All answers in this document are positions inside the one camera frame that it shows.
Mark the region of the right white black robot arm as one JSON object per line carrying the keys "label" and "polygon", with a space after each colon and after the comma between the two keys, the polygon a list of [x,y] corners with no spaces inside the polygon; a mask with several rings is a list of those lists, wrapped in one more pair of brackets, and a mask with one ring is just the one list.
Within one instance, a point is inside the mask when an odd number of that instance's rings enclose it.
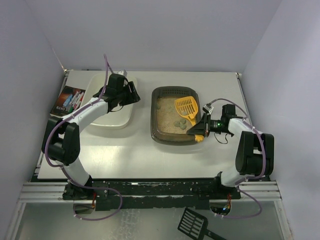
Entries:
{"label": "right white black robot arm", "polygon": [[211,119],[213,108],[210,104],[203,107],[201,120],[187,131],[197,141],[210,133],[226,133],[238,139],[238,148],[233,167],[218,174],[224,187],[236,187],[240,183],[271,175],[274,170],[274,136],[255,129],[244,117],[236,114],[234,104],[222,106],[221,118]]}

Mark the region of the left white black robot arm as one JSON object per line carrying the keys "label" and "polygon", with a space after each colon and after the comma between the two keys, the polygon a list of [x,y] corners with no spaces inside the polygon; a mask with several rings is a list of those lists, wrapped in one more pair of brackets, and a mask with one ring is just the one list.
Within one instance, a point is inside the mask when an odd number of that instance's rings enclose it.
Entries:
{"label": "left white black robot arm", "polygon": [[59,168],[69,183],[94,190],[92,177],[82,165],[80,134],[96,119],[140,101],[135,83],[119,73],[106,74],[102,87],[79,109],[63,117],[49,118],[41,150],[52,168]]}

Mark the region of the brown litter box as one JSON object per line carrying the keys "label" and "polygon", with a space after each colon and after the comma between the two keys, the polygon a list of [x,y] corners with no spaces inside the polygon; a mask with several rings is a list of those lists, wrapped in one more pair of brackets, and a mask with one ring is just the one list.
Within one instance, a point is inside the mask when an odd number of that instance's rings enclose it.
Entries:
{"label": "brown litter box", "polygon": [[[197,104],[199,97],[195,90],[185,86],[161,86],[153,90],[151,94],[150,134],[152,139],[164,145],[189,146],[195,145],[195,137],[187,135],[192,125],[182,118],[176,111],[175,100],[192,96]],[[175,121],[185,121],[186,130],[174,126]]]}

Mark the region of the yellow litter scoop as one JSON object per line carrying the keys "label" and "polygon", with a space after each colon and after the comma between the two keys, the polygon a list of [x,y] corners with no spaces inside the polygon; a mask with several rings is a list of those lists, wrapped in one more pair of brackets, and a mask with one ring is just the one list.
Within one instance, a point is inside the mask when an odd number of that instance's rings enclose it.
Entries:
{"label": "yellow litter scoop", "polygon": [[[176,112],[187,122],[190,122],[191,126],[194,126],[198,122],[199,107],[193,96],[185,96],[175,99],[174,106]],[[186,111],[188,115],[182,115],[182,111]]]}

